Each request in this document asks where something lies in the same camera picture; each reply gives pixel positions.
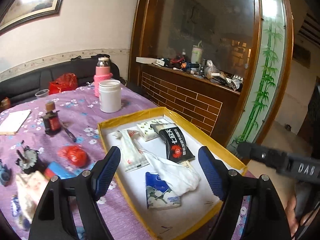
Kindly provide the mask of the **person's right hand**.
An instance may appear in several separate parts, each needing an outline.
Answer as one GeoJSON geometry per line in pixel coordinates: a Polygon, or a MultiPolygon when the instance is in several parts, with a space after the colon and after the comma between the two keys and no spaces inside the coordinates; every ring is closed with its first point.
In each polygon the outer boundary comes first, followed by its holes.
{"type": "Polygon", "coordinates": [[[287,206],[285,208],[285,213],[289,223],[292,239],[294,239],[294,235],[297,232],[299,226],[310,225],[311,222],[316,217],[317,213],[319,213],[319,208],[315,212],[310,211],[305,216],[303,216],[299,222],[296,218],[296,213],[295,213],[296,205],[297,205],[297,198],[295,195],[293,195],[291,198],[289,198],[287,202],[287,206]]]}

